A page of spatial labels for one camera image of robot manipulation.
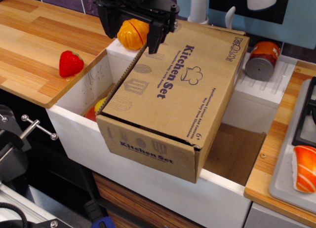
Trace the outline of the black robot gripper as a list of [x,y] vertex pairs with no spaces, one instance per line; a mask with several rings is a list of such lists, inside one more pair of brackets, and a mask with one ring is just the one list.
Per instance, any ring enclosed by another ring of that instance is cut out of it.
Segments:
[[125,16],[154,18],[149,25],[147,46],[150,54],[156,54],[159,45],[164,42],[169,32],[176,29],[176,18],[180,7],[172,0],[94,0],[98,15],[106,35],[116,38],[125,21]]

